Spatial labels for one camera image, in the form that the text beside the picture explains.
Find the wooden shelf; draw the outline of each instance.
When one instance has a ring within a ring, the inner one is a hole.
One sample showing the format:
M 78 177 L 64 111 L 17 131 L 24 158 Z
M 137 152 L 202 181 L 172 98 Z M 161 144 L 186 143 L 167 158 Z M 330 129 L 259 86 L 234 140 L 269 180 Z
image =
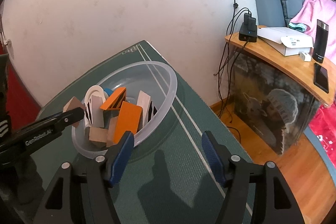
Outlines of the wooden shelf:
M 234 33 L 231 37 L 230 44 L 242 48 L 245 42 L 240 41 L 238 36 L 239 33 Z M 226 36 L 225 39 L 226 41 L 229 41 L 230 36 Z M 330 107 L 334 102 L 336 89 L 336 65 L 328 58 L 324 58 L 322 64 L 322 66 L 327 69 L 329 78 L 329 93 L 326 93 L 313 83 L 314 60 L 311 62 L 304 62 L 300 59 L 299 55 L 283 56 L 275 48 L 260 38 L 257 39 L 256 43 L 248 43 L 244 50 L 266 61 L 273 67 L 288 75 L 290 78 L 302 85 L 326 107 Z

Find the smartphone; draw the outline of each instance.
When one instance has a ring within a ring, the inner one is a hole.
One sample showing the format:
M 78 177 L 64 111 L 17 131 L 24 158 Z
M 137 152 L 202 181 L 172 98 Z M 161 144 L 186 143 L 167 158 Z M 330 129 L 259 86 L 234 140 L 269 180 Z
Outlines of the smartphone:
M 314 64 L 314 85 L 329 93 L 328 71 L 318 63 Z

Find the teal cloth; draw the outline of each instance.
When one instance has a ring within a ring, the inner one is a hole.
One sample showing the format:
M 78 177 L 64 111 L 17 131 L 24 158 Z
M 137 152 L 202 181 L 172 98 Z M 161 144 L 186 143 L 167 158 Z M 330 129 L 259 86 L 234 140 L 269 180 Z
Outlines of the teal cloth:
M 297 30 L 299 32 L 305 32 L 307 30 L 307 25 L 303 24 L 303 23 L 292 23 L 292 22 L 290 22 L 288 24 L 288 27 L 293 29 L 293 30 Z
M 74 81 L 42 109 L 39 117 L 61 111 L 71 97 L 81 100 L 90 86 L 108 74 L 143 60 L 167 64 L 149 43 L 141 41 Z M 222 188 L 220 191 L 207 170 L 198 130 L 211 130 L 232 154 L 252 162 L 212 110 L 178 73 L 176 76 L 178 88 L 173 108 L 152 135 L 133 150 L 120 183 L 110 190 L 121 223 L 215 223 L 223 202 Z M 62 162 L 75 163 L 82 157 L 73 147 L 70 128 L 33 154 L 45 188 Z M 87 223 L 93 223 L 85 184 L 82 195 Z M 247 201 L 251 209 L 253 200 L 251 184 Z M 250 221 L 251 214 L 246 209 L 243 223 Z

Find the white wall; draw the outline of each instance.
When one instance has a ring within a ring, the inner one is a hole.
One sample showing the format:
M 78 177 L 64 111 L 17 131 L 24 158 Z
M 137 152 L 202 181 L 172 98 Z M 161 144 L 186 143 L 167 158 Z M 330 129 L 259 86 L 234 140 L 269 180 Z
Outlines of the white wall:
M 3 25 L 12 40 L 14 66 L 41 105 L 91 67 L 143 39 L 207 104 L 213 104 L 219 100 L 213 73 L 218 69 L 232 3 L 5 0 Z M 257 16 L 255 0 L 237 3 Z

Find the wooden floor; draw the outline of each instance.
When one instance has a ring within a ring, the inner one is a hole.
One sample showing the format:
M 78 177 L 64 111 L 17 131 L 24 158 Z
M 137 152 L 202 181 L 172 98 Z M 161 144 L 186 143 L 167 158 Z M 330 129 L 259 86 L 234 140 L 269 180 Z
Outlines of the wooden floor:
M 241 134 L 241 145 L 257 164 L 274 161 L 292 189 L 306 224 L 320 224 L 336 200 L 336 188 L 331 176 L 307 137 L 302 134 L 297 145 L 279 156 L 241 119 L 233 113 L 234 104 L 228 106 L 233 116 L 226 111 L 221 121 L 235 127 Z M 235 130 L 232 134 L 239 139 Z

